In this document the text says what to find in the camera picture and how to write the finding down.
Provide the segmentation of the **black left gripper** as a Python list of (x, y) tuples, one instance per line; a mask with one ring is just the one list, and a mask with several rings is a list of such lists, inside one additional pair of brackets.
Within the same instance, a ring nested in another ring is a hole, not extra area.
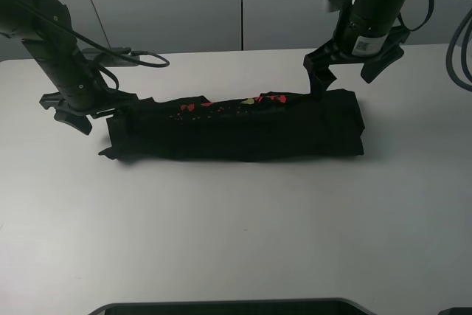
[(125, 106), (137, 100), (136, 94), (120, 90), (107, 91), (100, 88), (65, 88), (44, 94), (39, 103), (44, 109), (56, 110), (54, 119), (82, 134), (90, 134), (92, 124), (87, 116), (97, 118), (101, 112), (109, 111), (106, 122), (132, 123), (135, 107)]

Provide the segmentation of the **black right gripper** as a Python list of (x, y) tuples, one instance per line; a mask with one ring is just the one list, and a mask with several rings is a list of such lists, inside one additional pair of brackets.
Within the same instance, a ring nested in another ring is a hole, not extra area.
[(361, 77), (366, 83), (371, 83), (383, 70), (403, 57), (401, 45), (409, 35), (410, 31), (406, 28), (393, 27), (380, 51), (374, 55), (352, 55), (341, 49), (334, 40), (329, 40), (305, 56), (303, 66), (308, 74), (310, 94), (319, 100), (336, 81), (336, 76), (329, 69), (331, 65), (362, 63)]

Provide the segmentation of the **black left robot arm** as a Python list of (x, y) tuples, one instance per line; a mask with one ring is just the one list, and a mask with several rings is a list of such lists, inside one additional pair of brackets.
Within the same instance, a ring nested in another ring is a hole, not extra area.
[(115, 114), (138, 97), (108, 87), (103, 75), (110, 72), (83, 55), (70, 30), (69, 10), (58, 0), (1, 0), (1, 36), (20, 40), (57, 89), (42, 96), (41, 106), (88, 135), (91, 118)]

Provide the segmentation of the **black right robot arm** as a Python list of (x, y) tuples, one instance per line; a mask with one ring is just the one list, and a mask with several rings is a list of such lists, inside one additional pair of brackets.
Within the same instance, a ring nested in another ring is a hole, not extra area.
[(333, 37), (307, 54), (303, 65), (310, 92), (320, 98), (336, 80), (333, 65), (362, 64), (361, 77), (371, 83), (384, 69), (399, 60), (410, 31), (395, 26), (405, 0), (326, 0), (339, 12)]

